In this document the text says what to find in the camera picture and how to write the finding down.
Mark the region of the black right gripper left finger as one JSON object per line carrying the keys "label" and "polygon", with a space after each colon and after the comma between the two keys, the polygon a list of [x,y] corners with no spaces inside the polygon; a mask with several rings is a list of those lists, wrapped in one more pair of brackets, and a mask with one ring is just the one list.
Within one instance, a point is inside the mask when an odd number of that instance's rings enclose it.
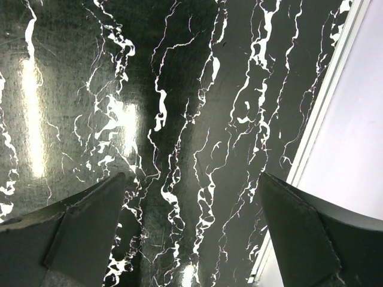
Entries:
{"label": "black right gripper left finger", "polygon": [[101,286],[125,180],[118,173],[1,223],[1,286]]}

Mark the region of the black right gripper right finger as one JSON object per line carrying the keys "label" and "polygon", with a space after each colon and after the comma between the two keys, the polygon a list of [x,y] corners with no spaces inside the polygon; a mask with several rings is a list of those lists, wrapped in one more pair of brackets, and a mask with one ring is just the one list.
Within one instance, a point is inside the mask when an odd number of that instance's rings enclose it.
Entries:
{"label": "black right gripper right finger", "polygon": [[269,173],[259,193],[284,286],[382,286],[382,221]]}

